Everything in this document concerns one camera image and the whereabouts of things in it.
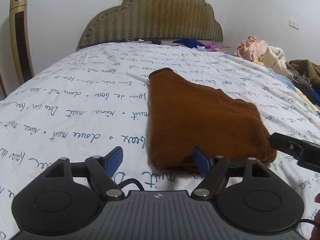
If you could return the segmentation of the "person's right hand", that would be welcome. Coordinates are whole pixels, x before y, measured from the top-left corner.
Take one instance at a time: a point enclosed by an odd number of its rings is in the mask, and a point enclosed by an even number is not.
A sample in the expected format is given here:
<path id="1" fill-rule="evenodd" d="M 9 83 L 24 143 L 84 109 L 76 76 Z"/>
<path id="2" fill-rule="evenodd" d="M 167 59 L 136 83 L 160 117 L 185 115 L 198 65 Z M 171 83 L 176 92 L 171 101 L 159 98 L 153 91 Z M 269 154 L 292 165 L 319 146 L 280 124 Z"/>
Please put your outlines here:
<path id="1" fill-rule="evenodd" d="M 318 204 L 320 203 L 320 193 L 317 194 L 317 196 L 315 197 L 315 202 Z M 320 223 L 320 211 L 319 210 L 318 210 L 317 214 L 315 215 L 314 221 L 317 222 L 318 224 Z M 319 227 L 316 227 L 316 226 L 313 227 L 310 240 L 320 240 Z"/>

